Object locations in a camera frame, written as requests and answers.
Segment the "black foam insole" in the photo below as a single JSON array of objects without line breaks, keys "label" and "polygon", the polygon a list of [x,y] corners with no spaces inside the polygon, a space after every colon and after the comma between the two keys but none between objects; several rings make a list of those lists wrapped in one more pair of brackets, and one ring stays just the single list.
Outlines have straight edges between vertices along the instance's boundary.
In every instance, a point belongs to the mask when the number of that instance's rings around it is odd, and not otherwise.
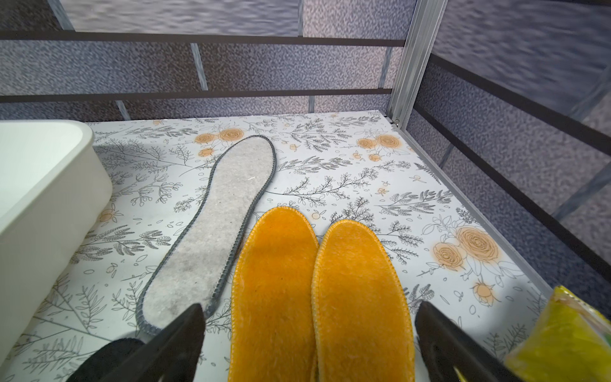
[{"label": "black foam insole", "polygon": [[100,381],[144,345],[145,343],[137,338],[122,338],[111,342],[90,356],[67,382]]}]

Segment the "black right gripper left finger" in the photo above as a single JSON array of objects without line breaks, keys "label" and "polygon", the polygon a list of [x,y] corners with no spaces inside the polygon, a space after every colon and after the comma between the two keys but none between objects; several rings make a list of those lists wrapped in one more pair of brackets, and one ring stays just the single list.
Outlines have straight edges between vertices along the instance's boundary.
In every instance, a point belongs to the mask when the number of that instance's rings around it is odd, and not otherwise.
[{"label": "black right gripper left finger", "polygon": [[192,381],[204,338],[204,314],[196,303],[103,380]]}]

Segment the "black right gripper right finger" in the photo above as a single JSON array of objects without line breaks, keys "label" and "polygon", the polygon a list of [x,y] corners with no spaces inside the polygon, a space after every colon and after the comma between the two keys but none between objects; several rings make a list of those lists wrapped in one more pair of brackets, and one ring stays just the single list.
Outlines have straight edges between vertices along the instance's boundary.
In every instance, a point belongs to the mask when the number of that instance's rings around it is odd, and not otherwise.
[{"label": "black right gripper right finger", "polygon": [[431,381],[520,380],[430,302],[420,305],[415,329]]}]

